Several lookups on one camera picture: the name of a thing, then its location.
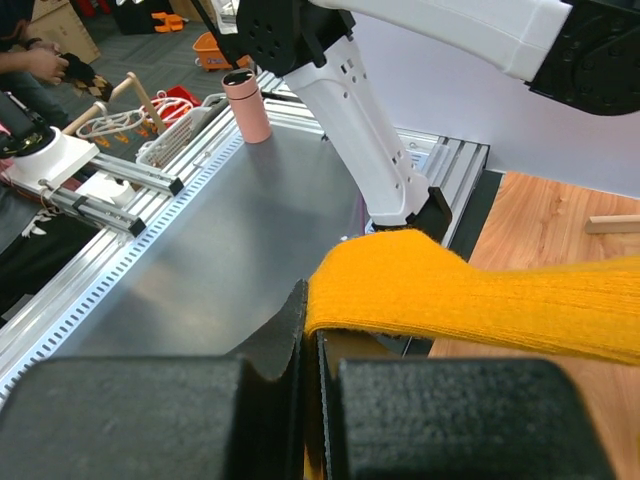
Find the mustard yellow sock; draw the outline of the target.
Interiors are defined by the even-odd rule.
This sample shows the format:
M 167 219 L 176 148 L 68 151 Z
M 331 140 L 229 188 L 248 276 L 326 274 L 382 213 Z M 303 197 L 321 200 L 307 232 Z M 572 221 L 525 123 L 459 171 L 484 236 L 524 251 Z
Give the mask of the mustard yellow sock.
M 336 246 L 312 275 L 305 332 L 450 338 L 639 363 L 639 259 L 473 267 L 416 230 Z

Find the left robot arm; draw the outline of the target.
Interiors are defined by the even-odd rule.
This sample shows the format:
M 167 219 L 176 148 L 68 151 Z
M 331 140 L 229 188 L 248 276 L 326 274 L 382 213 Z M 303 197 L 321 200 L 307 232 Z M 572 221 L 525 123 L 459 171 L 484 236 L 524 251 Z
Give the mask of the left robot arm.
M 377 100 L 353 36 L 363 14 L 465 51 L 596 116 L 639 109 L 635 1 L 243 1 L 235 49 L 282 78 L 323 127 L 377 230 L 442 240 L 452 212 Z

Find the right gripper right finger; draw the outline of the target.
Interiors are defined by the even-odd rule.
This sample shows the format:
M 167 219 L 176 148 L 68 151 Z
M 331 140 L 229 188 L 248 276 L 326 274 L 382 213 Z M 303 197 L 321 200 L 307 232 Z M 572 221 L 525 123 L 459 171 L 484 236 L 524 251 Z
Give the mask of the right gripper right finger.
M 329 479 L 611 479 L 583 397 L 536 358 L 400 358 L 315 337 Z

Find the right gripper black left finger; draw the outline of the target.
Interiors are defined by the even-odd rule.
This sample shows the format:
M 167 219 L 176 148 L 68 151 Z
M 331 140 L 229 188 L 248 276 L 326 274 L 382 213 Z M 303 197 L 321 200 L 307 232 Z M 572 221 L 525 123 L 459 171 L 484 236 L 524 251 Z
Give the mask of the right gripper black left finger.
M 40 362 L 1 411 L 5 479 L 299 479 L 307 284 L 224 355 Z

